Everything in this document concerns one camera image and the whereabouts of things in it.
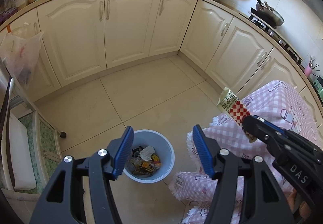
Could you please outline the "black gas stove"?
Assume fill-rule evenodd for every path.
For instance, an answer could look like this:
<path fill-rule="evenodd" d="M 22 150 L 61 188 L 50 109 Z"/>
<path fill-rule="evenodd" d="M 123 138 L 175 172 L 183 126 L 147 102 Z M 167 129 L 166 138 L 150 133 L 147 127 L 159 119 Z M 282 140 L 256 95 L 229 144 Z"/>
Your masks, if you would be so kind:
<path fill-rule="evenodd" d="M 248 19 L 251 22 L 253 22 L 266 34 L 272 37 L 273 40 L 280 44 L 280 47 L 282 47 L 298 65 L 301 65 L 303 59 L 301 58 L 300 54 L 290 45 L 290 43 L 286 39 L 284 39 L 283 36 L 281 36 L 277 32 L 277 30 L 275 29 L 276 26 L 271 26 L 271 24 L 273 23 L 271 20 L 269 20 L 266 17 L 262 17 L 261 15 L 256 13 L 256 11 L 253 8 L 251 8 L 251 10 L 248 11 L 248 13 L 250 14 Z"/>

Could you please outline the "white paper cups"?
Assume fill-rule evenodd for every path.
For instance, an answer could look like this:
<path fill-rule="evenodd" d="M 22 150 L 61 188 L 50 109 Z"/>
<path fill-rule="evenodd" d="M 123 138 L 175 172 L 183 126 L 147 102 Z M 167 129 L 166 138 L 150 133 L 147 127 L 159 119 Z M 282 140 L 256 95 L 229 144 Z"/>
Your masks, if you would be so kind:
<path fill-rule="evenodd" d="M 151 161 L 152 155 L 155 153 L 153 146 L 147 146 L 140 151 L 140 158 L 144 161 Z"/>

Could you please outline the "blue plastic trash bin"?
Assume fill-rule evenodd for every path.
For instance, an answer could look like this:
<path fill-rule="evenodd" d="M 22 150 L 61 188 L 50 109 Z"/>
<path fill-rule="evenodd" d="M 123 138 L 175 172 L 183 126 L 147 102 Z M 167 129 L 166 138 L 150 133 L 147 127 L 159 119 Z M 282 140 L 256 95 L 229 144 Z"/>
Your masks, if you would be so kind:
<path fill-rule="evenodd" d="M 124 173 L 132 180 L 153 184 L 166 178 L 175 164 L 171 143 L 159 132 L 141 129 L 134 132 L 134 142 Z"/>

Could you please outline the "pink checkered tablecloth table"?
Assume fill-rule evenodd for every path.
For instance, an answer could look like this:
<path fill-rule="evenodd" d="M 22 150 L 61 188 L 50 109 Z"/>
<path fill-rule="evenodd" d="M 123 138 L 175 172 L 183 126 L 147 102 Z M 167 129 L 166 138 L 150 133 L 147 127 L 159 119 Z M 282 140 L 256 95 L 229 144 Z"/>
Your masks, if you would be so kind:
<path fill-rule="evenodd" d="M 322 137 L 319 135 L 312 113 L 290 84 L 273 80 L 250 93 L 241 102 L 252 115 L 258 115 L 278 127 L 290 129 L 322 147 Z M 255 155 L 262 156 L 284 194 L 289 196 L 292 193 L 293 187 L 272 166 L 274 158 L 267 151 L 265 143 L 261 141 L 250 143 L 245 132 L 232 117 L 221 113 L 214 117 L 210 126 L 203 131 L 206 137 L 215 139 L 221 148 L 231 151 L 238 157 L 252 159 Z M 191 132 L 187 134 L 186 144 L 197 171 L 176 173 L 170 184 L 170 190 L 178 200 L 186 199 L 192 203 L 186 208 L 187 215 L 184 216 L 182 223 L 204 223 L 217 182 L 204 173 Z"/>

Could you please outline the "black wok with lid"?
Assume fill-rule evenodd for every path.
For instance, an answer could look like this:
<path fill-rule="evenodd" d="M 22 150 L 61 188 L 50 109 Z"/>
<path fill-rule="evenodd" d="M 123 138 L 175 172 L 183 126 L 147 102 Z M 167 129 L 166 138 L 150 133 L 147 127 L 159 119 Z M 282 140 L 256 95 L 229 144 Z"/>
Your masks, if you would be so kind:
<path fill-rule="evenodd" d="M 275 26 L 281 26 L 285 23 L 284 18 L 273 7 L 269 6 L 266 1 L 257 0 L 256 10 L 268 19 L 271 19 Z"/>

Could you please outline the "green electric cooker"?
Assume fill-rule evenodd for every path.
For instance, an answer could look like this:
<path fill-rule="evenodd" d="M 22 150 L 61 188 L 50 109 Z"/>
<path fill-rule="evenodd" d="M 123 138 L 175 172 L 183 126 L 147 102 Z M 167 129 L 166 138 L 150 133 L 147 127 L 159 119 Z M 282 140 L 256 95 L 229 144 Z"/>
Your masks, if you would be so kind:
<path fill-rule="evenodd" d="M 321 101 L 323 101 L 323 79 L 322 77 L 318 76 L 313 81 L 314 88 L 316 92 L 318 93 L 318 96 L 320 97 Z"/>

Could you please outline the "hanging white plastic bag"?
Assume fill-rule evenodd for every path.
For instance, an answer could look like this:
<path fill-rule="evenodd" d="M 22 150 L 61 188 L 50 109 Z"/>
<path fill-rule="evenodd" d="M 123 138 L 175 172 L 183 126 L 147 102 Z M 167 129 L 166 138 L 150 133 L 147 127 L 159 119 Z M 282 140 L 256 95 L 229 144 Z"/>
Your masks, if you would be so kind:
<path fill-rule="evenodd" d="M 40 56 L 43 32 L 34 24 L 24 23 L 7 33 L 1 42 L 1 59 L 20 85 L 28 88 Z"/>

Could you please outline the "black snack wrapper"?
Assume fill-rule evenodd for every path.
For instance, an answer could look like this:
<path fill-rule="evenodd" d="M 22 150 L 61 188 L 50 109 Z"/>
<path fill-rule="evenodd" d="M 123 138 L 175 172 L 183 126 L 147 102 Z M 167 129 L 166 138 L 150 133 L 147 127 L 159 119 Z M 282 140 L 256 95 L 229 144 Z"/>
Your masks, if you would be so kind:
<path fill-rule="evenodd" d="M 137 176 L 152 176 L 154 167 L 152 166 L 152 160 L 144 160 L 140 156 L 140 152 L 143 150 L 142 146 L 131 151 L 131 159 L 128 161 L 128 168 L 132 175 Z"/>

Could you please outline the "pink utensil holder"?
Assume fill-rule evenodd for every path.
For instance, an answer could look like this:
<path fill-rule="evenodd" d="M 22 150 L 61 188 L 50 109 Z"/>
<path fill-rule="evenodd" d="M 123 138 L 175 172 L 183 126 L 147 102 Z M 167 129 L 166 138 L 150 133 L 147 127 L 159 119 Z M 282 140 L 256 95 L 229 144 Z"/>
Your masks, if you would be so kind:
<path fill-rule="evenodd" d="M 318 64 L 316 63 L 316 58 L 314 56 L 310 56 L 308 65 L 304 69 L 304 74 L 307 78 L 310 77 L 311 73 L 318 68 Z"/>

